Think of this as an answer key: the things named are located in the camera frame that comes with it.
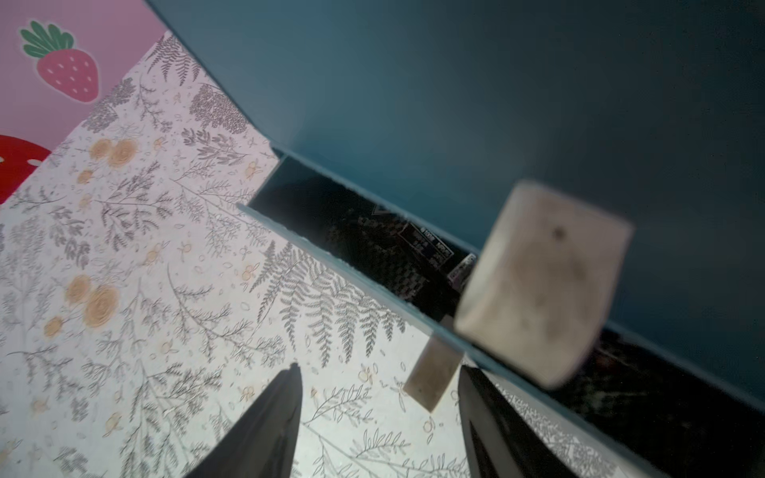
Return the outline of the teal drawer cabinet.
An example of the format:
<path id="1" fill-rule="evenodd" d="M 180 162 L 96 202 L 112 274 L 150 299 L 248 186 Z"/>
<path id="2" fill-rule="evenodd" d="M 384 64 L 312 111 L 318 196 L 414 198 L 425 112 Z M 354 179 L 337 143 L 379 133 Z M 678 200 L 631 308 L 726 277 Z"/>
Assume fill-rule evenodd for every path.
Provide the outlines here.
<path id="1" fill-rule="evenodd" d="M 643 475 L 764 473 L 760 1 L 155 1 L 268 139 L 245 210 Z M 337 257 L 476 256 L 441 321 Z"/>

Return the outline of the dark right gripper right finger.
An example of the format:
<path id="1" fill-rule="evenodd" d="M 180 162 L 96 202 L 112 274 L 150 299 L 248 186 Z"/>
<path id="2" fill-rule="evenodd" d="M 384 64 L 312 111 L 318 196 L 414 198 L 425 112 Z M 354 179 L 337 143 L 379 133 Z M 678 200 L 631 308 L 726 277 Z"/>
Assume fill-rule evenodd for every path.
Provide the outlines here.
<path id="1" fill-rule="evenodd" d="M 460 368 L 458 398 L 466 462 L 472 477 L 575 475 L 479 368 Z"/>

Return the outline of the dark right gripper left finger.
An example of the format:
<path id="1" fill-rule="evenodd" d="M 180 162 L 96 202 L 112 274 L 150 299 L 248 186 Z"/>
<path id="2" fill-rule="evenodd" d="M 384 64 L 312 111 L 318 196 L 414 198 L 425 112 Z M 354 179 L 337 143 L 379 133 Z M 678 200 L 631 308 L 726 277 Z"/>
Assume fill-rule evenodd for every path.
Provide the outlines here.
<path id="1" fill-rule="evenodd" d="M 288 478 L 303 399 L 300 366 L 281 370 L 189 477 Z"/>

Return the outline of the black cookie packet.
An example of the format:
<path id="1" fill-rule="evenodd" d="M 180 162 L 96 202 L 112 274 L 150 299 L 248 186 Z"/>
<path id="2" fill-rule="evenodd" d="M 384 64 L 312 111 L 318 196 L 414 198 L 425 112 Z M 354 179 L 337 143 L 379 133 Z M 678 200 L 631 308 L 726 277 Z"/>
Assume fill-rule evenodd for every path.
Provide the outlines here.
<path id="1" fill-rule="evenodd" d="M 452 317 L 476 256 L 378 205 L 351 208 L 326 247 L 436 322 Z"/>

